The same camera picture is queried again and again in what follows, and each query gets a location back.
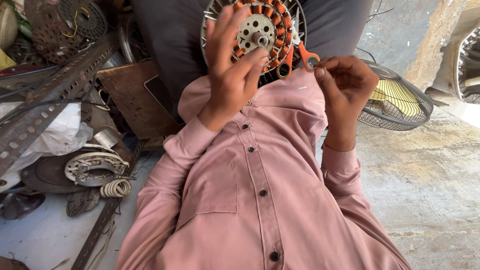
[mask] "black button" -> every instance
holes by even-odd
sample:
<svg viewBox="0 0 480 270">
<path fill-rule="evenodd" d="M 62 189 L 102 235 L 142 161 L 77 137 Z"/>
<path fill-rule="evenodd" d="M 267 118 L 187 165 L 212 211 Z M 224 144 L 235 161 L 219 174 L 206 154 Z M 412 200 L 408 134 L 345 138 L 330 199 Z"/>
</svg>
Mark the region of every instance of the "black button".
<svg viewBox="0 0 480 270">
<path fill-rule="evenodd" d="M 278 261 L 280 260 L 280 254 L 276 251 L 272 252 L 272 254 L 270 254 L 270 259 L 272 261 Z"/>
</svg>

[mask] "fan guard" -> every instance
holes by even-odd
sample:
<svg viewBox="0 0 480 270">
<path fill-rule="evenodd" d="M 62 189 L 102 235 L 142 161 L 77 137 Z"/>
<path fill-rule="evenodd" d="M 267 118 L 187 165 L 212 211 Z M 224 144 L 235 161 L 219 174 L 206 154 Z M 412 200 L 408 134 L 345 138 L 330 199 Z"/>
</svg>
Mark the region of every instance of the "fan guard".
<svg viewBox="0 0 480 270">
<path fill-rule="evenodd" d="M 380 81 L 358 117 L 360 122 L 396 131 L 411 130 L 428 122 L 433 103 L 422 91 L 392 70 L 363 61 Z"/>
</svg>

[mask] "shirt sleeve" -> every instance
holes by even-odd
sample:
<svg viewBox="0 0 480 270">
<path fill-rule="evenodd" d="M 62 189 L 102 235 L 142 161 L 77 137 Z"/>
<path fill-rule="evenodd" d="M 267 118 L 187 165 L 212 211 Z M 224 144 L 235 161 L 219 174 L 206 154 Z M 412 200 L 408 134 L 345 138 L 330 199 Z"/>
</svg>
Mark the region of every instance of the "shirt sleeve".
<svg viewBox="0 0 480 270">
<path fill-rule="evenodd" d="M 175 231 L 188 173 L 217 134 L 194 117 L 165 140 L 165 154 L 138 194 L 137 214 L 123 240 L 116 270 L 143 269 L 163 248 Z"/>
<path fill-rule="evenodd" d="M 385 246 L 396 257 L 401 269 L 411 270 L 411 266 L 388 237 L 387 231 L 370 210 L 370 203 L 363 196 L 361 166 L 355 148 L 348 152 L 339 152 L 324 144 L 321 169 L 325 186 L 334 196 L 344 217 L 363 230 L 365 237 L 371 237 Z"/>
</svg>

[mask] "wooden board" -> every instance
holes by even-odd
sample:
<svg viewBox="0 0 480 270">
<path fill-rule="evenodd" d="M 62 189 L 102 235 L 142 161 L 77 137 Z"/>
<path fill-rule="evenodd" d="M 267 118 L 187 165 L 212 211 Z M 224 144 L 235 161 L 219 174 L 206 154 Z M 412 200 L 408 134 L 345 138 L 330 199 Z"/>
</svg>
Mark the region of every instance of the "wooden board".
<svg viewBox="0 0 480 270">
<path fill-rule="evenodd" d="M 128 125 L 141 140 L 176 134 L 177 125 L 144 83 L 156 76 L 152 61 L 104 69 L 97 73 Z"/>
</svg>

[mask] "orange scissors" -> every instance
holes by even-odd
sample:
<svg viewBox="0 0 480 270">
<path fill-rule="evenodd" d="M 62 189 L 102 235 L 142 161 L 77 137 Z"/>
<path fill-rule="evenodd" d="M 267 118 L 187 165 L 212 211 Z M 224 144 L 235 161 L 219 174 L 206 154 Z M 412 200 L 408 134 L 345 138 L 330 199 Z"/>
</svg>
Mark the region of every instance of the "orange scissors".
<svg viewBox="0 0 480 270">
<path fill-rule="evenodd" d="M 299 49 L 300 57 L 302 59 L 303 67 L 305 68 L 305 70 L 308 72 L 314 72 L 315 69 L 313 68 L 313 66 L 320 61 L 320 58 L 318 57 L 318 55 L 314 53 L 307 52 L 307 50 L 305 49 L 305 46 L 303 45 L 303 41 L 300 39 L 300 36 L 298 34 L 299 13 L 300 13 L 300 9 L 297 8 L 297 16 L 295 17 L 295 23 L 292 30 L 292 34 L 293 34 L 292 42 L 293 44 L 297 45 Z M 293 46 L 290 45 L 287 56 L 276 68 L 276 74 L 282 80 L 285 80 L 288 77 L 290 77 L 290 74 L 292 72 L 293 50 L 294 50 Z"/>
</svg>

